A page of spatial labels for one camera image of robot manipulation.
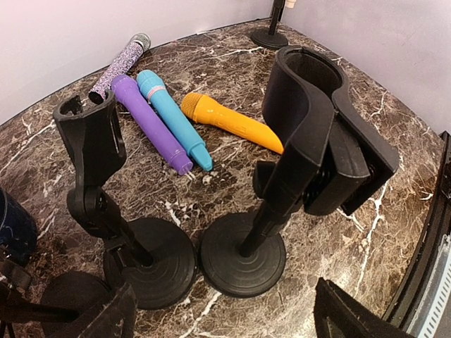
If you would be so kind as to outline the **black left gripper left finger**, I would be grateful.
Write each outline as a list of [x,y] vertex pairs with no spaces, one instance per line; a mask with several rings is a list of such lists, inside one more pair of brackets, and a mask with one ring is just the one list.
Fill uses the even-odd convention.
[[134,337],[137,299],[125,282],[108,301],[100,301],[77,320],[54,333],[55,337]]

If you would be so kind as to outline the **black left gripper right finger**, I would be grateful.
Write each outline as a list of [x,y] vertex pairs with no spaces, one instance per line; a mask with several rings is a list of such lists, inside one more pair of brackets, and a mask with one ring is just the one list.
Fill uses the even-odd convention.
[[330,280],[319,278],[314,302],[317,337],[409,337],[381,320]]

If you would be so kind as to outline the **black stand holding purple microphone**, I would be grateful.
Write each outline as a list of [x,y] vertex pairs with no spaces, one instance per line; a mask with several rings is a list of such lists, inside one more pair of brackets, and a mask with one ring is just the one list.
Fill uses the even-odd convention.
[[80,320],[90,308],[109,296],[110,288],[98,277],[70,271],[54,278],[39,303],[30,303],[17,288],[1,283],[1,336],[15,337],[13,324],[38,322],[50,337]]

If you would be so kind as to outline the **black stand holding orange microphone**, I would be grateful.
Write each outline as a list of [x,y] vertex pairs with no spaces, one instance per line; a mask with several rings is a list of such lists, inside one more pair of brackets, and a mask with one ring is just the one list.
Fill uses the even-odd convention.
[[202,237],[201,268],[215,290],[240,299],[267,292],[285,269],[281,231],[293,213],[349,215],[396,173],[397,150],[357,112],[349,89],[345,72],[319,52],[276,53],[262,113],[283,153],[254,167],[258,209],[222,216]]

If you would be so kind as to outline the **orange microphone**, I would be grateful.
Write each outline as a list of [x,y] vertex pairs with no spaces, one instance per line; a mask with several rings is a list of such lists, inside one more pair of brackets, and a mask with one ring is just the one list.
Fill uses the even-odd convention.
[[226,108],[210,96],[189,93],[182,100],[181,110],[196,123],[218,127],[277,154],[283,153],[281,141],[269,126]]

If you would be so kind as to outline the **purple microphone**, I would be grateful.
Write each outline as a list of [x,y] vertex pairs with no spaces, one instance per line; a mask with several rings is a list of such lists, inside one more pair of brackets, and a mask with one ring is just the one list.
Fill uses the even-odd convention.
[[164,160],[185,175],[193,167],[186,151],[142,96],[137,82],[128,75],[118,75],[111,82],[117,101],[127,108],[141,130]]

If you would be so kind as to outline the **light blue microphone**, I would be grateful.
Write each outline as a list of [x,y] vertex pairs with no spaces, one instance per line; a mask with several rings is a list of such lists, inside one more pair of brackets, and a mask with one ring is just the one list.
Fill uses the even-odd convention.
[[214,164],[204,140],[168,93],[163,80],[151,70],[142,70],[137,75],[137,83],[141,94],[156,109],[187,155],[203,170],[211,171]]

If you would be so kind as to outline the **rhinestone silver-head microphone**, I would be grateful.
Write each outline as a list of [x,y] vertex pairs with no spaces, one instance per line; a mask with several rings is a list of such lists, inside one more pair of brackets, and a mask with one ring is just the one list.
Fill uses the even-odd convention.
[[113,79],[126,74],[142,54],[150,48],[151,43],[151,39],[146,33],[141,32],[134,35],[89,91],[88,97],[91,102],[101,104],[106,98],[106,91],[110,89]]

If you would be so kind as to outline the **black stand holding white microphone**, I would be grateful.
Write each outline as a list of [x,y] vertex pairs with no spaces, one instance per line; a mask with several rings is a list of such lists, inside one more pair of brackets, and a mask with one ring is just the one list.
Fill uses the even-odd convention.
[[253,31],[250,39],[257,45],[271,50],[279,50],[288,45],[285,35],[277,31],[279,17],[283,11],[285,0],[274,0],[269,27]]

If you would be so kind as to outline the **black tripod shock-mount stand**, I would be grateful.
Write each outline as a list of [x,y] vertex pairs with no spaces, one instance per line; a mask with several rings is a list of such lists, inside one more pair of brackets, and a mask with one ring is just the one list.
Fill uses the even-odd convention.
[[1,248],[1,337],[15,337],[13,323],[28,323],[35,320],[34,304],[23,298],[31,275],[26,269],[12,261]]

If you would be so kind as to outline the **cream white microphone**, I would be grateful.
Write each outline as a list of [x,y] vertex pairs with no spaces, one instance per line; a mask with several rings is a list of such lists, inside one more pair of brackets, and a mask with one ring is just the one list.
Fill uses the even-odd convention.
[[287,8],[294,8],[297,0],[285,0],[285,6]]

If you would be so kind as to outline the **dark blue cup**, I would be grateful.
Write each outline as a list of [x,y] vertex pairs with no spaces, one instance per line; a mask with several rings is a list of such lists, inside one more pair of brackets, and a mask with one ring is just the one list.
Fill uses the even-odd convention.
[[6,190],[1,189],[1,245],[8,259],[26,266],[37,247],[35,219]]

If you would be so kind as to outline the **black front table rail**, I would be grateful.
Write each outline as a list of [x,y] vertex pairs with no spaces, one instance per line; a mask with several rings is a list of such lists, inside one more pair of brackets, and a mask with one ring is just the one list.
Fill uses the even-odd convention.
[[406,331],[426,291],[444,235],[450,233],[450,134],[444,131],[440,169],[431,205],[412,259],[383,320]]

